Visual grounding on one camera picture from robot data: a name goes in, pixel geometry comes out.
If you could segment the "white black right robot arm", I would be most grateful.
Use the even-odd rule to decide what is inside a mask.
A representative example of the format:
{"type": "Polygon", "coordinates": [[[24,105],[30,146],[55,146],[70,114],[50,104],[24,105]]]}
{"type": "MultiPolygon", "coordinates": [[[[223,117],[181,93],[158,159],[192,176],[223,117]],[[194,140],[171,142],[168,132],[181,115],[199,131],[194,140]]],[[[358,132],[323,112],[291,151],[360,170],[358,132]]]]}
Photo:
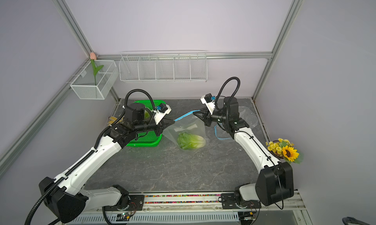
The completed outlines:
{"type": "Polygon", "coordinates": [[[268,152],[253,134],[249,124],[240,117],[239,104],[235,98],[240,88],[240,79],[231,77],[221,86],[217,96],[206,94],[201,97],[205,107],[194,115],[211,126],[217,123],[242,146],[257,168],[256,183],[244,184],[234,191],[236,205],[246,207],[251,201],[265,206],[283,203],[294,196],[293,169],[268,152]]]}

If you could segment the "aluminium mounting rail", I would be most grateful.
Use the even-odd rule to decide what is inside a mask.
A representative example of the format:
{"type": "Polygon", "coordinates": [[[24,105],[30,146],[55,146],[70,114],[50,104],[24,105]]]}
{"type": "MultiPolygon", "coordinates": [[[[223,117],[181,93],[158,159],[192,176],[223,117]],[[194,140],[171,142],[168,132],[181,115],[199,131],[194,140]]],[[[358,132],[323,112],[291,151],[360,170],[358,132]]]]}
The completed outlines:
{"type": "MultiPolygon", "coordinates": [[[[113,206],[116,203],[106,202],[105,204],[96,203],[94,200],[113,199],[114,193],[106,194],[109,190],[104,189],[102,194],[94,195],[95,192],[101,190],[84,191],[86,197],[93,196],[87,201],[83,212],[102,211],[105,206],[113,206]]],[[[222,193],[230,192],[188,192],[188,193],[130,193],[129,195],[142,194],[145,195],[143,209],[136,212],[210,212],[210,211],[233,211],[233,212],[252,212],[257,213],[263,210],[306,210],[303,200],[298,192],[293,197],[281,201],[277,204],[263,205],[261,202],[260,209],[223,209],[218,197],[222,193]]]]}

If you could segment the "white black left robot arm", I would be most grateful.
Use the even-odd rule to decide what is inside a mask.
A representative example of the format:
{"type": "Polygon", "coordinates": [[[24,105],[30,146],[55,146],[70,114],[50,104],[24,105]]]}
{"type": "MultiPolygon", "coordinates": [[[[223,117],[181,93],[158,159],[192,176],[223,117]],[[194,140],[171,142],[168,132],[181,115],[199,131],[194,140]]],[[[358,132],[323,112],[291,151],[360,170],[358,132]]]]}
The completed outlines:
{"type": "Polygon", "coordinates": [[[113,155],[129,142],[144,137],[148,132],[160,136],[174,120],[166,119],[171,107],[156,105],[151,95],[142,89],[127,93],[122,113],[97,137],[93,147],[75,164],[55,178],[44,178],[39,183],[41,197],[30,210],[25,224],[30,225],[41,204],[57,217],[52,224],[69,223],[82,212],[95,208],[115,206],[119,210],[136,209],[129,192],[120,185],[106,189],[85,190],[88,179],[113,155]]]}

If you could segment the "clear blue-zip zip-top bag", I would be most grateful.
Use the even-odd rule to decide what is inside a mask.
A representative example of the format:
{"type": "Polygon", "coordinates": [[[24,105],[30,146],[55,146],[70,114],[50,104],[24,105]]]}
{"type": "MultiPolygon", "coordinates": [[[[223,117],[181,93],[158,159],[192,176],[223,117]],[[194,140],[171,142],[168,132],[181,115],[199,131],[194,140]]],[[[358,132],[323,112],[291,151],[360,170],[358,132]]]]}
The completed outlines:
{"type": "MultiPolygon", "coordinates": [[[[230,127],[233,132],[237,132],[242,127],[249,127],[252,130],[259,125],[258,118],[251,108],[246,106],[239,106],[239,117],[230,122],[230,127]]],[[[234,142],[235,140],[224,130],[222,130],[219,125],[214,127],[215,137],[223,142],[234,142]]]]}

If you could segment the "yellow dotted work glove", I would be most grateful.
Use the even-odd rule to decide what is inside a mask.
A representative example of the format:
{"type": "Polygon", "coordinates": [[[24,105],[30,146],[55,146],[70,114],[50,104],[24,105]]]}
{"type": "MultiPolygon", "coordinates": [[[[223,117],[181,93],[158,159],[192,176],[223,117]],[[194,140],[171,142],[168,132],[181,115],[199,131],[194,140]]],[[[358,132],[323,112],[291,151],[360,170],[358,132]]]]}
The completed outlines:
{"type": "Polygon", "coordinates": [[[116,117],[114,117],[114,116],[111,116],[111,117],[109,117],[109,120],[108,120],[108,122],[107,122],[107,125],[108,126],[112,126],[112,125],[114,125],[114,124],[116,124],[117,123],[117,118],[116,117]]]}

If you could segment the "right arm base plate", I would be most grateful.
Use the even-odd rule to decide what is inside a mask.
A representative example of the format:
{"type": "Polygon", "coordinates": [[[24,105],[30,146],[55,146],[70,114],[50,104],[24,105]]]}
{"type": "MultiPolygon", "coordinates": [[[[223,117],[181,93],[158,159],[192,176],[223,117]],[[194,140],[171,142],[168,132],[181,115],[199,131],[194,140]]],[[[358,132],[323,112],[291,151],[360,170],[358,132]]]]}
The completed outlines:
{"type": "Polygon", "coordinates": [[[242,201],[240,195],[236,193],[222,193],[218,197],[223,209],[260,209],[259,201],[242,201]]]}

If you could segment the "zip-top bag with label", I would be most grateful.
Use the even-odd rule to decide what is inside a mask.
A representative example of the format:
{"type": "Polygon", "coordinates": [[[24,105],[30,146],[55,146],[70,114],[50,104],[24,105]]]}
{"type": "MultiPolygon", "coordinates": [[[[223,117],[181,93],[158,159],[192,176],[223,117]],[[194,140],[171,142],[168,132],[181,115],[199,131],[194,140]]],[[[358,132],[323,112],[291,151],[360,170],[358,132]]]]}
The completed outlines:
{"type": "Polygon", "coordinates": [[[206,142],[208,141],[206,137],[205,125],[193,114],[195,111],[197,110],[190,111],[175,119],[175,123],[163,131],[163,136],[173,142],[173,144],[178,148],[180,147],[177,144],[177,138],[182,132],[199,135],[205,138],[206,142]]]}

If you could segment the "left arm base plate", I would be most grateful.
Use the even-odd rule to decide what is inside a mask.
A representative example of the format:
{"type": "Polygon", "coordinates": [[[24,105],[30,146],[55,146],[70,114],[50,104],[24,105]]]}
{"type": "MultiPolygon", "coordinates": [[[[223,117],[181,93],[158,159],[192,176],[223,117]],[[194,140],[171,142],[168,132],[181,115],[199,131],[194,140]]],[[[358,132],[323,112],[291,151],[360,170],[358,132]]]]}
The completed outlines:
{"type": "Polygon", "coordinates": [[[141,211],[145,202],[145,195],[135,194],[122,196],[113,206],[105,206],[105,211],[141,211]]]}

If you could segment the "green chinese cabbage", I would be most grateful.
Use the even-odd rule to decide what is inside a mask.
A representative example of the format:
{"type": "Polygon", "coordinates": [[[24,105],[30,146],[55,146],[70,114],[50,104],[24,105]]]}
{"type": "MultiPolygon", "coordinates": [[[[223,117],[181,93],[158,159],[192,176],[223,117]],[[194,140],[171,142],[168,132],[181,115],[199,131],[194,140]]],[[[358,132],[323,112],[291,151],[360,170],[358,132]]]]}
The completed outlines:
{"type": "Polygon", "coordinates": [[[149,108],[145,108],[145,112],[144,112],[144,120],[145,120],[145,121],[150,120],[151,115],[152,115],[151,110],[150,110],[149,108]]]}

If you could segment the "sunflower bouquet in pot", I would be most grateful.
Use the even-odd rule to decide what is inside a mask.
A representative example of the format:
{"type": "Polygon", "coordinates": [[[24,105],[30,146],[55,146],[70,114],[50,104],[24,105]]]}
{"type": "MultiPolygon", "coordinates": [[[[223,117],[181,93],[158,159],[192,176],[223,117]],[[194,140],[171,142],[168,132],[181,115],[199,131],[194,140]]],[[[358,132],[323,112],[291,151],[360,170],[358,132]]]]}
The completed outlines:
{"type": "Polygon", "coordinates": [[[304,155],[288,139],[279,138],[266,142],[266,147],[276,158],[283,159],[289,164],[301,164],[303,162],[304,155]]]}

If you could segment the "green plastic perforated basket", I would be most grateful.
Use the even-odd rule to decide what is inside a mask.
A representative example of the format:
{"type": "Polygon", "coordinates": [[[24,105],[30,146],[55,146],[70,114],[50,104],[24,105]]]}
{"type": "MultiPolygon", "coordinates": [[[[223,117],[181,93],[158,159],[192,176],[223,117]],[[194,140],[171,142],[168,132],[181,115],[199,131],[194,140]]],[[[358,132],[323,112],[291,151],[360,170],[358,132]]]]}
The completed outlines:
{"type": "MultiPolygon", "coordinates": [[[[148,108],[150,111],[152,110],[152,105],[150,100],[138,100],[134,103],[141,103],[148,108]]],[[[128,147],[156,147],[158,146],[159,142],[162,139],[162,134],[160,136],[156,136],[154,131],[149,131],[147,134],[142,133],[141,137],[137,140],[132,140],[130,143],[127,144],[128,147]]]]}

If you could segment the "pink artificial tulip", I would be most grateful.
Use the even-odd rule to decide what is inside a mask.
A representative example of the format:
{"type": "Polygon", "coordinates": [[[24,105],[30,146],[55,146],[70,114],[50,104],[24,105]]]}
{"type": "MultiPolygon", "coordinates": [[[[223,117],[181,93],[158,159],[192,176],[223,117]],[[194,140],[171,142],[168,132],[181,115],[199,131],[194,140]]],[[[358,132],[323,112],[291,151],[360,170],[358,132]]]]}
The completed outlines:
{"type": "Polygon", "coordinates": [[[103,65],[97,66],[95,61],[97,60],[97,56],[94,52],[90,53],[90,62],[93,68],[93,76],[94,76],[94,82],[95,85],[97,85],[97,74],[98,72],[103,68],[103,65]]]}

